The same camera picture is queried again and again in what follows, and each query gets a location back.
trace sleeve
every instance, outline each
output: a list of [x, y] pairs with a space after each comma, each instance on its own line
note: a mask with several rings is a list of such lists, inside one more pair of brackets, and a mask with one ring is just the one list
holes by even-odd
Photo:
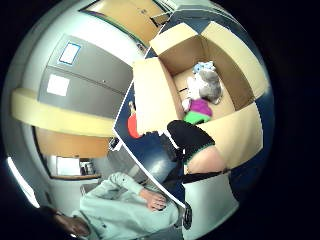
[[111, 174], [107, 180], [102, 181], [97, 187], [92, 189], [86, 195], [110, 199], [120, 190], [120, 188], [125, 188], [129, 191], [139, 194], [143, 186], [138, 184], [127, 174], [117, 172]]

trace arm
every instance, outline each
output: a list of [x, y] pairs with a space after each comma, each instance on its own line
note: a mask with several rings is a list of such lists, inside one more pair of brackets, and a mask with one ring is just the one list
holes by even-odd
[[161, 194], [145, 189], [132, 177], [120, 172], [111, 174], [107, 180], [104, 180], [86, 195], [106, 198], [110, 193], [117, 192], [120, 188], [125, 188], [144, 198], [147, 201], [147, 207], [152, 211], [165, 207], [165, 198]]
[[111, 174], [107, 180], [102, 181], [96, 188], [92, 189], [86, 195], [110, 198], [110, 195], [114, 195], [112, 193], [117, 193], [122, 187], [136, 193], [137, 195], [143, 188], [140, 184], [136, 183], [132, 177], [127, 174], [117, 172]]

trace red object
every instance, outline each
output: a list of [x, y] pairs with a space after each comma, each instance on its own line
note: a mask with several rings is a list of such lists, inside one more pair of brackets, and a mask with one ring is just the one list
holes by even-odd
[[136, 117], [136, 111], [134, 109], [132, 101], [129, 102], [129, 107], [130, 107], [131, 114], [127, 121], [128, 132], [131, 137], [139, 138], [141, 136], [137, 132], [137, 117]]

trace box flap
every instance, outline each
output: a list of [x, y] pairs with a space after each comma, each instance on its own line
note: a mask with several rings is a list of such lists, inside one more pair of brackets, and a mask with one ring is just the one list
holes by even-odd
[[166, 129], [184, 117], [177, 89], [159, 58], [134, 62], [133, 81], [139, 134]]
[[239, 66], [255, 98], [267, 90], [268, 81], [261, 64], [240, 38], [215, 22], [211, 22], [201, 35], [223, 49]]
[[150, 41], [150, 46], [157, 55], [160, 55], [169, 48], [196, 35], [198, 35], [198, 33], [195, 30], [185, 23], [180, 23], [152, 39]]
[[228, 168], [254, 157], [263, 147], [263, 130], [255, 103], [226, 117], [197, 125], [216, 143]]

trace white paper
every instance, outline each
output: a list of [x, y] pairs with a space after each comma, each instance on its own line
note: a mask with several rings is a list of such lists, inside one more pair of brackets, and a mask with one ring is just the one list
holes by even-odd
[[77, 52], [80, 50], [80, 46], [68, 43], [67, 47], [63, 51], [60, 61], [68, 64], [72, 64]]
[[48, 93], [53, 93], [60, 96], [66, 96], [70, 80], [61, 76], [51, 74], [47, 87]]

